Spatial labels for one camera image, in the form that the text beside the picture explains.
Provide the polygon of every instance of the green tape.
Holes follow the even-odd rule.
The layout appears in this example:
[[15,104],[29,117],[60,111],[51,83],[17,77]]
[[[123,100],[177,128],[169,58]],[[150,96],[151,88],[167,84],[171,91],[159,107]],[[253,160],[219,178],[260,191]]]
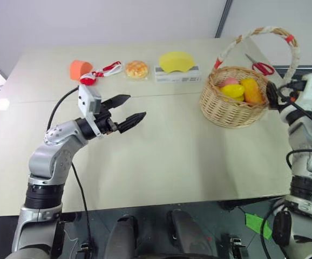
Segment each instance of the green tape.
[[[260,234],[260,228],[262,226],[263,218],[249,213],[245,213],[245,217],[246,217],[246,226],[252,229],[253,231],[257,232],[258,234]],[[263,232],[264,238],[270,240],[272,233],[273,231],[269,227],[269,221],[266,221]]]

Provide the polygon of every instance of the bread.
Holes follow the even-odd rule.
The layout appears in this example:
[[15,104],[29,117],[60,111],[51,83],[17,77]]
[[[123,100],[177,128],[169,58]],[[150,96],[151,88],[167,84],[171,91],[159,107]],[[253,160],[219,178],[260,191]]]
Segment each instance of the bread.
[[148,67],[143,61],[135,60],[127,63],[125,72],[128,77],[140,79],[146,77],[148,74]]

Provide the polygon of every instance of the red scissors handle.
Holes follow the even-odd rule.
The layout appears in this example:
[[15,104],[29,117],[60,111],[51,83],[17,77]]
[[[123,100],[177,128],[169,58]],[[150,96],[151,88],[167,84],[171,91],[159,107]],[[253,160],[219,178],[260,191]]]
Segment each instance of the red scissors handle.
[[264,76],[268,76],[275,72],[275,69],[272,66],[269,66],[262,62],[257,62],[252,65],[252,69],[258,69]]

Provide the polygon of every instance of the white box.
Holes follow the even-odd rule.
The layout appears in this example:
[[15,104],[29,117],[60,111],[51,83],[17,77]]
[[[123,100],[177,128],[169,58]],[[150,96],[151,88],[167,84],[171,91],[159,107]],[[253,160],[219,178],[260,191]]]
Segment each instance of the white box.
[[193,83],[201,80],[201,73],[197,65],[192,67],[186,73],[179,71],[166,73],[159,66],[155,66],[154,71],[157,83]]

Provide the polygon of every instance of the pink fruit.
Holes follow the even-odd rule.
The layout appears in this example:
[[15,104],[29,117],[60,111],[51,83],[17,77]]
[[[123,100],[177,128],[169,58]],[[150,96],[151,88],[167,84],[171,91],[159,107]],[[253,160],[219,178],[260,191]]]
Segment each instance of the pink fruit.
[[224,87],[226,85],[238,85],[239,84],[239,80],[233,78],[233,77],[229,77],[226,80],[224,80],[219,87]]

